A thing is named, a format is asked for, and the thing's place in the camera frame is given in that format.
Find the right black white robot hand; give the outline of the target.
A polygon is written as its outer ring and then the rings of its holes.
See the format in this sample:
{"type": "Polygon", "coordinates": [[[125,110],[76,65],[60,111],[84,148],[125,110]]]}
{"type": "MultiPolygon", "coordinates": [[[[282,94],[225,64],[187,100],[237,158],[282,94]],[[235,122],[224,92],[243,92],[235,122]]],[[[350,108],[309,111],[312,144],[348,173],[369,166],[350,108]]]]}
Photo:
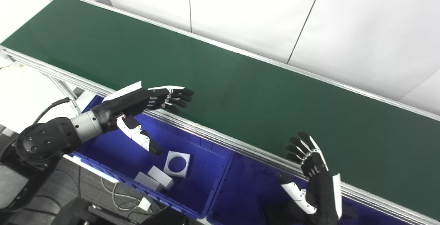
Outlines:
{"type": "Polygon", "coordinates": [[[276,179],[291,198],[287,218],[291,223],[305,225],[336,225],[342,217],[340,174],[332,175],[323,152],[316,141],[304,131],[291,137],[286,145],[286,158],[299,164],[308,186],[300,189],[287,173],[279,172],[276,179]]]}

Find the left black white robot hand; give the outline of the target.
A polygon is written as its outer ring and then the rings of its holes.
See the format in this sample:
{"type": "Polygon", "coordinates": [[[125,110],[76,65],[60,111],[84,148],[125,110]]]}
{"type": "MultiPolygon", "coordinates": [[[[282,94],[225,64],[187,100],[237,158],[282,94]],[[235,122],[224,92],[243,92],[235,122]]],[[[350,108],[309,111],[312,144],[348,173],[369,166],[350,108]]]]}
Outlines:
{"type": "Polygon", "coordinates": [[[158,156],[161,147],[142,128],[135,116],[145,110],[158,109],[177,113],[177,107],[187,107],[193,95],[194,92],[186,87],[166,85],[143,88],[142,82],[138,81],[106,96],[101,104],[91,110],[102,134],[119,129],[141,148],[158,156]]]}

